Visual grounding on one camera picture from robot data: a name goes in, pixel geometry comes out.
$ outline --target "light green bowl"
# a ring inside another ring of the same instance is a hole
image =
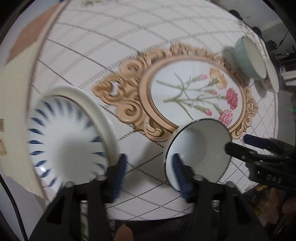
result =
[[[234,57],[239,68],[247,77],[254,80],[262,80],[266,77],[264,60],[249,38],[242,37],[235,43]]]

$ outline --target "printed ornate frame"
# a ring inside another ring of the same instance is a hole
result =
[[[175,43],[170,49],[155,49],[127,60],[118,73],[111,74],[98,82],[93,93],[103,102],[117,106],[117,115],[123,123],[132,124],[135,131],[143,131],[152,141],[166,141],[178,128],[167,120],[153,104],[150,84],[154,74],[166,64],[180,60],[203,60],[226,72],[238,85],[243,105],[240,117],[228,128],[234,139],[241,137],[251,125],[258,111],[256,101],[240,72],[231,68],[220,55],[205,49]]]

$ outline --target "screw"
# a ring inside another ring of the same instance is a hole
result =
[[[196,181],[202,181],[204,178],[203,178],[202,175],[194,175],[193,179],[196,180]]]
[[[107,176],[106,176],[106,175],[99,175],[99,176],[97,176],[97,178],[96,178],[97,181],[104,181],[104,180],[106,180],[106,179],[107,179]]]
[[[65,187],[67,187],[67,188],[71,188],[71,187],[73,187],[74,185],[75,185],[74,182],[67,182],[67,183],[65,184]]]
[[[228,181],[226,182],[226,185],[230,188],[234,188],[235,187],[235,184],[232,182],[232,181]]]

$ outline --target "white tablecloth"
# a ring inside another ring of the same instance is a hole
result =
[[[116,108],[95,97],[92,86],[111,71],[116,72],[124,60],[136,57],[138,51],[169,48],[178,41],[220,53],[235,67],[230,49],[243,35],[248,35],[265,55],[259,38],[248,27],[204,0],[119,0],[94,5],[73,0],[61,13],[40,52],[30,104],[32,106],[48,89],[71,83],[101,105],[116,129],[120,152],[128,155],[121,195],[107,209],[111,217],[124,220],[172,218],[192,212],[192,204],[185,203],[166,180],[165,142],[153,142],[143,133],[134,132],[132,126],[120,122]],[[252,80],[249,85],[259,112],[247,133],[273,137],[275,96]],[[243,144],[241,139],[234,142]],[[231,180],[244,192],[254,185],[247,177],[245,164],[232,158],[219,183]]]

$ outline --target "tablecloth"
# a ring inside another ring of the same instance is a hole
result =
[[[48,89],[72,84],[89,93],[110,118],[120,152],[128,155],[120,197],[107,206],[112,218],[173,218],[192,212],[193,205],[185,203],[180,193],[168,184],[163,167],[166,142],[151,141],[132,125],[121,122],[115,106],[94,96],[94,84],[117,72],[122,63],[139,53],[168,49],[175,42],[219,53],[236,68],[231,50],[244,35],[268,58],[263,42],[248,26],[204,0],[102,0],[94,4],[72,0],[57,18],[36,63],[30,106]],[[276,96],[266,92],[259,81],[250,80],[248,84],[258,104],[258,113],[246,133],[274,137]],[[245,145],[242,137],[233,141]],[[265,150],[255,150],[267,154]],[[231,180],[245,192],[255,185],[248,180],[248,174],[245,164],[232,158],[219,183]]]

